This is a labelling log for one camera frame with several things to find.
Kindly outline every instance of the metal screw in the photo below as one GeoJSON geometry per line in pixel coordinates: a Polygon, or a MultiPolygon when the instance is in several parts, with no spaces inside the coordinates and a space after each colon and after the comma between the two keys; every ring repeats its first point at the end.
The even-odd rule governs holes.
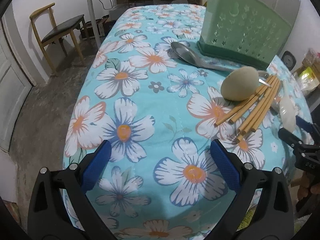
{"type": "Polygon", "coordinates": [[[276,168],[275,168],[275,172],[278,173],[278,174],[281,174],[281,173],[282,173],[282,170],[281,170],[279,167],[276,167],[276,168]]]}
{"type": "Polygon", "coordinates": [[[78,168],[78,164],[76,164],[76,163],[71,163],[69,166],[69,169],[72,171],[74,171],[76,168],[78,168]]]}
{"type": "Polygon", "coordinates": [[[247,169],[247,170],[252,170],[253,166],[251,163],[245,163],[244,164],[244,167],[247,169]]]}
{"type": "Polygon", "coordinates": [[[41,174],[45,174],[47,172],[47,168],[46,167],[43,167],[40,169],[40,173],[41,174]]]}

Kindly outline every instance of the metal ladle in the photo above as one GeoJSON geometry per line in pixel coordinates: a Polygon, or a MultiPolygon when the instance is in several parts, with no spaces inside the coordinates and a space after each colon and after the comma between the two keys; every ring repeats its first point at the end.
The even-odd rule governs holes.
{"type": "MultiPolygon", "coordinates": [[[[206,63],[192,49],[190,49],[189,47],[187,47],[179,42],[172,42],[171,48],[174,50],[174,52],[182,60],[184,60],[185,62],[187,62],[193,66],[200,67],[200,68],[219,70],[219,71],[226,71],[226,72],[234,71],[234,69],[221,67],[218,65],[211,65],[211,64],[206,63]]],[[[268,78],[269,73],[267,71],[258,70],[258,75],[263,78],[268,78]]],[[[267,84],[266,82],[264,82],[262,79],[259,79],[259,82],[270,87],[270,85],[267,84]]]]}

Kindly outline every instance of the bed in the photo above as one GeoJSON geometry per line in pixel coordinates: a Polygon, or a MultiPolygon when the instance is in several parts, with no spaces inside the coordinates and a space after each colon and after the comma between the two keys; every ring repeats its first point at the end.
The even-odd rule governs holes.
{"type": "MultiPolygon", "coordinates": [[[[293,176],[295,157],[277,137],[278,116],[269,111],[255,133],[235,143],[242,119],[213,125],[234,106],[220,95],[226,73],[188,65],[170,49],[178,41],[198,51],[204,14],[205,7],[189,4],[127,10],[100,47],[75,104],[63,167],[79,163],[102,140],[111,142],[111,160],[87,197],[118,239],[198,240],[208,234],[235,196],[210,156],[211,137],[243,162],[264,170],[278,166],[288,181],[293,176]]],[[[311,122],[295,79],[277,56],[268,71],[287,80],[296,114],[311,122]]],[[[295,135],[312,142],[298,128],[295,135]]],[[[64,201],[73,224],[83,229],[66,193],[64,201]]]]}

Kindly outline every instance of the chair leg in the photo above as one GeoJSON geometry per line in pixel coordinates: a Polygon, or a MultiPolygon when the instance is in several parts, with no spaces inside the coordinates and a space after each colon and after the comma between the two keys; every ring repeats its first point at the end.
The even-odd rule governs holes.
{"type": "Polygon", "coordinates": [[[50,66],[50,68],[52,70],[52,74],[57,77],[58,75],[57,75],[56,69],[55,69],[51,59],[49,58],[48,53],[45,51],[43,46],[40,46],[40,49],[41,49],[41,51],[43,53],[44,58],[47,60],[49,66],[50,66]]]}
{"type": "Polygon", "coordinates": [[[87,29],[87,26],[85,25],[84,17],[82,18],[82,25],[83,25],[85,36],[87,37],[87,42],[92,47],[91,40],[90,40],[89,33],[88,33],[88,29],[87,29]]]}
{"type": "Polygon", "coordinates": [[[64,55],[68,56],[68,53],[67,53],[67,51],[66,51],[66,48],[65,48],[64,45],[63,45],[63,39],[60,38],[60,39],[59,39],[59,42],[60,42],[60,46],[61,46],[61,48],[62,48],[62,50],[63,50],[64,55]]]}
{"type": "Polygon", "coordinates": [[[81,61],[82,61],[83,65],[85,66],[84,58],[83,58],[83,55],[82,55],[82,52],[81,52],[80,46],[79,46],[79,44],[78,44],[78,42],[77,42],[77,39],[76,39],[76,36],[75,36],[75,34],[74,34],[73,30],[71,30],[70,35],[71,35],[71,38],[72,38],[73,44],[75,45],[75,48],[76,48],[76,50],[77,50],[77,52],[78,52],[78,54],[79,54],[79,57],[80,57],[80,59],[81,59],[81,61]]]}

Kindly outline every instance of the white door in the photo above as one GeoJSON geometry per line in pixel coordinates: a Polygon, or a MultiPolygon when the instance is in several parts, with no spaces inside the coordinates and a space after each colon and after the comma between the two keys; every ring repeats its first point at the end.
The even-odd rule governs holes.
{"type": "Polygon", "coordinates": [[[13,58],[0,24],[0,148],[6,151],[30,89],[31,84],[13,58]]]}

